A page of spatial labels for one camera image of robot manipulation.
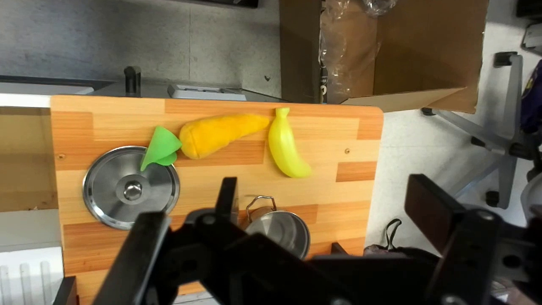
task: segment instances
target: kitchen counter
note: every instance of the kitchen counter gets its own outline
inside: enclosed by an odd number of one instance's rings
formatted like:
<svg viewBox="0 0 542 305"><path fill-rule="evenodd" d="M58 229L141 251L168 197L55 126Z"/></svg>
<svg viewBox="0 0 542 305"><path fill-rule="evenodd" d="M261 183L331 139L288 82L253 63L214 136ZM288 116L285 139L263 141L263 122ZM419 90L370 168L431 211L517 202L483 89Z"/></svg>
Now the kitchen counter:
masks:
<svg viewBox="0 0 542 305"><path fill-rule="evenodd" d="M161 99L55 97L53 144L66 275L78 277L83 304L90 304L127 231L95 221L82 199L90 165L119 146L148 146L156 126L177 133L185 122L253 112L273 116L283 104L193 102ZM224 177L238 177L239 209L246 195L271 195L278 207L300 216L310 229L310 255L331 253L341 243L361 255L370 217L383 114L371 107L290 104L290 122L314 175L292 180L268 156L265 133L234 143L202 161L180 158L182 195L171 212L173 227L192 211L214 207Z"/></svg>

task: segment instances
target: white countertop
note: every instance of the white countertop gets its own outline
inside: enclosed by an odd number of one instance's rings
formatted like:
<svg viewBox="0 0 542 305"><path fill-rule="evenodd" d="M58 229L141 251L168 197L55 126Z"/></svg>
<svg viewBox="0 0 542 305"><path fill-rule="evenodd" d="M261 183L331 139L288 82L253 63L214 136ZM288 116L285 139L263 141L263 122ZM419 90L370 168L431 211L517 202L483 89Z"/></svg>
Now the white countertop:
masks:
<svg viewBox="0 0 542 305"><path fill-rule="evenodd" d="M51 95L88 95L92 87L0 83L0 107L49 109Z"/></svg>

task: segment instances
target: plastic toy vegetable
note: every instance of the plastic toy vegetable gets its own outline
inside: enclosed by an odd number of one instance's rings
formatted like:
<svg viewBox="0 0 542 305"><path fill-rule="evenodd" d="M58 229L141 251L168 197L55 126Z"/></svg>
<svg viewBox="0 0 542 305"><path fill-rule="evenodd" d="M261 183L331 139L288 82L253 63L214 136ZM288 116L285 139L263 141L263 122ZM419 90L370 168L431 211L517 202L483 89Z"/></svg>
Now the plastic toy vegetable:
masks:
<svg viewBox="0 0 542 305"><path fill-rule="evenodd" d="M231 143L261 133L270 126L270 117L234 114L205 117L188 122L180 131L182 151L190 160L204 160L227 148Z"/></svg>
<svg viewBox="0 0 542 305"><path fill-rule="evenodd" d="M288 122L290 109L276 109L271 122L268 144L276 168L290 178L304 178L312 175L310 165L300 156L293 131Z"/></svg>

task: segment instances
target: yellow banana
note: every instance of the yellow banana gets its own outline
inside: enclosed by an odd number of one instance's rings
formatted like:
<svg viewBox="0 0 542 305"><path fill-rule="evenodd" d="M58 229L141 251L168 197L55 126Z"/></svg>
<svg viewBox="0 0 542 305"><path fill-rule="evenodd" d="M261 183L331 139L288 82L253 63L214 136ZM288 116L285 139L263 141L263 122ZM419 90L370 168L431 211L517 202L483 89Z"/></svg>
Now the yellow banana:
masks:
<svg viewBox="0 0 542 305"><path fill-rule="evenodd" d="M268 144L276 168L290 178L312 175L310 165L300 156L288 122L290 109L276 109L270 128Z"/></svg>

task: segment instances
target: wooden cutting board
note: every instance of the wooden cutting board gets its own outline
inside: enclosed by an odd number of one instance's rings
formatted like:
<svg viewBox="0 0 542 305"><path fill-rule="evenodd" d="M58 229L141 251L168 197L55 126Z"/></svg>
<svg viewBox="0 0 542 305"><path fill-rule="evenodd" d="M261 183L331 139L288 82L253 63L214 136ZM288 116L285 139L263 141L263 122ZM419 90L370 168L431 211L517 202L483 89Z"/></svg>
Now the wooden cutting board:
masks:
<svg viewBox="0 0 542 305"><path fill-rule="evenodd" d="M314 166L314 175L285 178L270 160L266 133L238 141L209 160L180 156L175 166L182 195L171 212L173 227L182 226L188 212L214 207L222 178L238 177L241 209L249 202L246 195L271 195L280 209L307 222L310 256L327 255L336 241L361 255L380 153L380 109L55 97L51 129L65 270L78 277L82 302L92 302L127 236L127 231L97 222L83 204L82 180L100 155L119 146L148 146L156 126L178 133L193 119L238 112L273 116L278 107L292 109L298 151Z"/></svg>

